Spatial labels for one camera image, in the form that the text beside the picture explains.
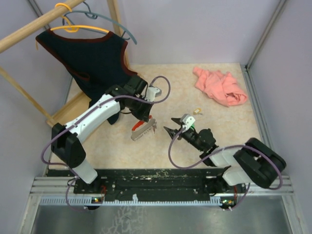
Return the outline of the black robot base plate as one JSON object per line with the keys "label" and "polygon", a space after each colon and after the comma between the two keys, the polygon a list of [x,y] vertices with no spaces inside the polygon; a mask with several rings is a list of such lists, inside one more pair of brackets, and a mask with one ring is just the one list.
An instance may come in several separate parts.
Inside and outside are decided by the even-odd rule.
{"label": "black robot base plate", "polygon": [[223,169],[98,169],[92,184],[82,179],[68,182],[77,195],[92,195],[92,203],[115,201],[187,202],[210,201],[228,194],[235,202],[246,191],[245,184],[229,186],[221,178]]}

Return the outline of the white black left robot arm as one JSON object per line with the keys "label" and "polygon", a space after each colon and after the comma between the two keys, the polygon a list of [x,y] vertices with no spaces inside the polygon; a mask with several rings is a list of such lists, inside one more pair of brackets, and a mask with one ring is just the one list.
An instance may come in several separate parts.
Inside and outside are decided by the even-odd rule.
{"label": "white black left robot arm", "polygon": [[84,181],[84,188],[89,192],[98,192],[101,181],[86,158],[83,143],[103,122],[125,107],[136,114],[138,120],[148,121],[151,104],[142,102],[144,98],[141,95],[147,86],[144,79],[132,76],[123,86],[111,86],[76,119],[53,126],[51,151]]}

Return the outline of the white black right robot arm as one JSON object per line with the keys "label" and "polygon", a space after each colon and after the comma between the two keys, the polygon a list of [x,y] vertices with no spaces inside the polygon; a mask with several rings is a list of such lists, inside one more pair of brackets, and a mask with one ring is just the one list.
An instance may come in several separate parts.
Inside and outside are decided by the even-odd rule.
{"label": "white black right robot arm", "polygon": [[211,129],[195,129],[193,116],[185,114],[172,120],[180,128],[164,127],[171,138],[169,148],[176,140],[183,139],[201,152],[199,162],[187,166],[187,170],[200,163],[224,168],[217,184],[220,191],[229,193],[235,185],[251,182],[270,190],[278,190],[282,186],[282,172],[287,163],[259,139],[252,137],[245,144],[219,147]]}

